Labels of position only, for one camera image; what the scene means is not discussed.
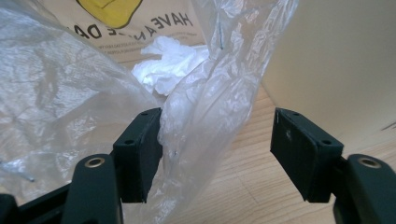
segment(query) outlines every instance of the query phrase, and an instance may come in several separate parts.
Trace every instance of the yellow logo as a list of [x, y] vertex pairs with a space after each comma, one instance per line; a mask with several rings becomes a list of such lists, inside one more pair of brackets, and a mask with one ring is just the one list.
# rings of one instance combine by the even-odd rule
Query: yellow logo
[[129, 24], [143, 0], [76, 0], [97, 20], [112, 28]]

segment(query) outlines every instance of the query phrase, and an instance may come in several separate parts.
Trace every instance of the white tissue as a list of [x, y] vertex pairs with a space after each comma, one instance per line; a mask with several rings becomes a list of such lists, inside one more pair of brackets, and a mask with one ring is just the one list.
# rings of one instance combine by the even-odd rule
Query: white tissue
[[183, 46], [166, 36], [157, 37], [142, 54], [162, 55], [134, 66], [132, 74], [150, 93], [169, 95], [177, 83], [209, 56], [207, 46]]

